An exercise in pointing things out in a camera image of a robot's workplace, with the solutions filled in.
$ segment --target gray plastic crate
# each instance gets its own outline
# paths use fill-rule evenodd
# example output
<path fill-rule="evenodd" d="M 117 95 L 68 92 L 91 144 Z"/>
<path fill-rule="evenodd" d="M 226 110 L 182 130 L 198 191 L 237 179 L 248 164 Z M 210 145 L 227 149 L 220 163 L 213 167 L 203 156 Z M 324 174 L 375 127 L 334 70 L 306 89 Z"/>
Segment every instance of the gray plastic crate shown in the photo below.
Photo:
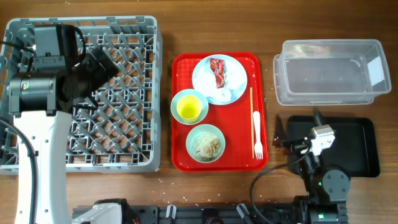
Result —
<path fill-rule="evenodd" d="M 96 111 L 73 110 L 66 147 L 68 172 L 150 172 L 160 165 L 160 78 L 162 36 L 151 16 L 13 19 L 4 40 L 27 48 L 34 45 L 33 28 L 70 24 L 81 29 L 86 50 L 100 46 L 119 68 L 93 97 Z M 78 34 L 79 51 L 83 47 Z M 27 70 L 32 56 L 3 45 L 0 54 L 0 116 L 8 115 L 6 85 Z M 82 105 L 92 103 L 87 99 Z M 0 127 L 0 174 L 17 174 L 16 136 Z"/>

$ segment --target red tray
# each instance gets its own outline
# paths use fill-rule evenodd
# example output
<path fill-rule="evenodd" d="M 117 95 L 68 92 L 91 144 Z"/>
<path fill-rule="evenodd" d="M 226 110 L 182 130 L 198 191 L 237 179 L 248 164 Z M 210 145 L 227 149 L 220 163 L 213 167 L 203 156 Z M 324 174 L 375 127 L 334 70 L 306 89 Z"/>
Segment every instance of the red tray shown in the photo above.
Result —
<path fill-rule="evenodd" d="M 173 62 L 172 96 L 181 90 L 193 88 L 192 72 L 197 63 L 213 54 L 225 54 L 238 60 L 248 75 L 248 86 L 234 103 L 217 106 L 209 104 L 206 118 L 196 125 L 184 125 L 172 118 L 172 161 L 184 172 L 251 171 L 262 169 L 268 162 L 268 146 L 260 62 L 249 52 L 181 54 Z M 261 142 L 264 159 L 252 158 L 250 87 L 253 87 L 253 109 L 261 114 Z M 185 147 L 188 133 L 197 125 L 212 124 L 225 137 L 224 154 L 211 163 L 202 164 L 192 159 Z"/>

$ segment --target black plastic container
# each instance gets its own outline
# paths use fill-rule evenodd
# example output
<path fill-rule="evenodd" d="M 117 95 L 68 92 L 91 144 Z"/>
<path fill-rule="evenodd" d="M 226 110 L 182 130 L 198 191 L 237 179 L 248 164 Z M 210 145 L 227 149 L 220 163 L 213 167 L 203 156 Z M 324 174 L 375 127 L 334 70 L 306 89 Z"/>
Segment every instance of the black plastic container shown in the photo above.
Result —
<path fill-rule="evenodd" d="M 380 174 L 376 135 L 368 118 L 326 117 L 335 131 L 331 148 L 322 152 L 326 165 L 338 166 L 350 177 L 377 177 Z M 313 116 L 291 116 L 289 139 L 304 138 L 314 127 Z"/>

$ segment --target plate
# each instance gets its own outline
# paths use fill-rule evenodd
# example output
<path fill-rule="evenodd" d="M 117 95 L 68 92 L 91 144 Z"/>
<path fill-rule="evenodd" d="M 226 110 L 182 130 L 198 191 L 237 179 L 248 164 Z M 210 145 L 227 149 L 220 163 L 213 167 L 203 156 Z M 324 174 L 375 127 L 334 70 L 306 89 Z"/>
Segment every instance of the plate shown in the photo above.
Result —
<path fill-rule="evenodd" d="M 216 87 L 216 78 L 210 68 L 211 58 L 225 61 L 224 87 Z M 192 84 L 193 88 L 202 93 L 209 103 L 227 105 L 243 95 L 248 85 L 248 76 L 244 67 L 235 58 L 221 54 L 210 55 L 196 65 L 192 73 Z"/>
<path fill-rule="evenodd" d="M 177 113 L 177 103 L 178 101 L 183 98 L 184 96 L 196 96 L 197 98 L 199 98 L 201 105 L 202 105 L 202 111 L 199 114 L 199 118 L 195 123 L 186 123 L 184 122 L 184 120 L 182 119 L 182 117 Z M 192 90 L 192 89 L 186 89 L 186 90 L 182 90 L 180 92 L 178 92 L 172 99 L 172 103 L 170 104 L 170 111 L 172 112 L 172 115 L 174 117 L 174 119 L 176 121 L 178 121 L 179 123 L 182 124 L 186 124 L 186 125 L 194 125 L 199 123 L 200 121 L 203 121 L 203 119 L 205 119 L 207 112 L 209 112 L 209 103 L 207 102 L 206 97 L 201 94 L 199 91 L 196 90 Z"/>
<path fill-rule="evenodd" d="M 193 153 L 193 143 L 195 143 L 195 140 L 197 139 L 197 137 L 199 137 L 199 135 L 205 131 L 215 134 L 217 136 L 217 138 L 220 140 L 220 144 L 221 144 L 220 151 L 218 152 L 217 156 L 210 161 L 203 161 L 203 160 L 197 158 L 195 156 L 195 154 Z M 187 147 L 188 154 L 192 157 L 192 159 L 196 160 L 197 162 L 201 162 L 201 163 L 214 162 L 217 159 L 219 159 L 225 151 L 224 134 L 216 126 L 213 126 L 211 124 L 201 124 L 201 125 L 194 127 L 189 132 L 189 134 L 187 136 L 187 140 L 185 141 L 185 146 Z"/>

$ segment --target light blue bowl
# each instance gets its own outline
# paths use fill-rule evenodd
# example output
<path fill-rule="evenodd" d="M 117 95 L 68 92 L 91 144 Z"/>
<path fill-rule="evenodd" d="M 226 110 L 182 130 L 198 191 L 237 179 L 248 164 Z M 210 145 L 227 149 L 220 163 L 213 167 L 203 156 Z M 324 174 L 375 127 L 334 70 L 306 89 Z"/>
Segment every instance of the light blue bowl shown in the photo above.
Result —
<path fill-rule="evenodd" d="M 220 151 L 218 152 L 217 156 L 210 161 L 201 160 L 200 158 L 197 158 L 195 156 L 195 154 L 193 153 L 193 144 L 195 143 L 195 140 L 197 139 L 197 137 L 199 137 L 199 135 L 201 133 L 203 133 L 205 131 L 215 134 L 217 136 L 217 138 L 220 140 L 220 144 L 221 144 L 221 148 L 220 148 Z M 187 147 L 188 154 L 192 157 L 192 159 L 196 160 L 197 162 L 201 162 L 201 163 L 214 162 L 217 159 L 219 159 L 225 151 L 224 134 L 217 127 L 215 127 L 211 124 L 201 124 L 201 125 L 194 127 L 189 132 L 189 134 L 187 136 L 187 140 L 185 141 L 185 146 Z"/>
<path fill-rule="evenodd" d="M 177 103 L 178 101 L 183 98 L 184 96 L 195 96 L 199 98 L 202 109 L 199 115 L 198 120 L 195 123 L 186 123 L 181 116 L 177 113 Z M 192 89 L 187 89 L 187 90 L 182 90 L 178 92 L 172 99 L 172 103 L 170 105 L 170 111 L 172 112 L 172 115 L 174 119 L 176 119 L 179 123 L 186 124 L 186 125 L 194 125 L 199 123 L 200 121 L 203 121 L 205 119 L 207 112 L 209 112 L 209 102 L 207 102 L 207 99 L 203 94 L 201 94 L 199 91 L 192 90 Z"/>

